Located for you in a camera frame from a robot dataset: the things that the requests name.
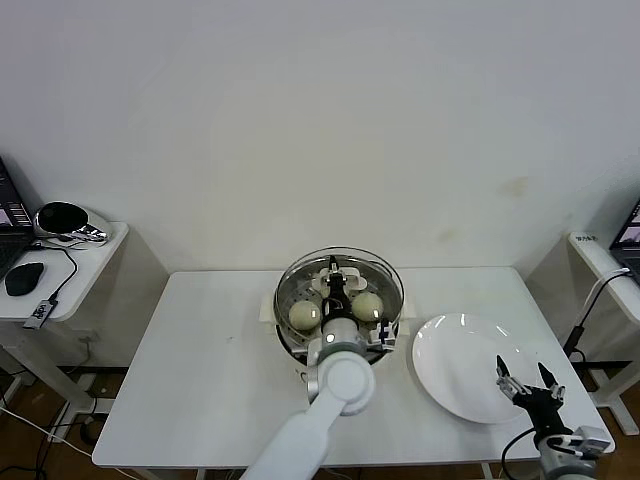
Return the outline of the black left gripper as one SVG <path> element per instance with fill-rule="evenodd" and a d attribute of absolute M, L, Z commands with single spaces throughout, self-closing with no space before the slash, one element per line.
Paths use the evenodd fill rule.
<path fill-rule="evenodd" d="M 337 276 L 340 277 L 340 280 L 334 281 Z M 330 283 L 329 294 L 322 300 L 323 323 L 339 318 L 356 321 L 351 301 L 344 290 L 344 288 L 351 288 L 351 278 L 351 275 L 343 271 L 338 272 L 337 259 L 334 255 L 331 255 L 327 271 L 327 282 Z"/>

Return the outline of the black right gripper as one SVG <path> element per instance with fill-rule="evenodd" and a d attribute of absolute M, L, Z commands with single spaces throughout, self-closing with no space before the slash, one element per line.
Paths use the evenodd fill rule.
<path fill-rule="evenodd" d="M 546 389 L 529 387 L 525 393 L 525 386 L 510 375 L 509 369 L 500 355 L 496 356 L 496 384 L 499 390 L 513 404 L 524 409 L 528 414 L 534 432 L 537 435 L 562 435 L 569 434 L 559 415 L 559 409 L 563 402 L 565 387 L 560 385 L 553 373 L 541 362 L 538 363 L 541 379 Z"/>

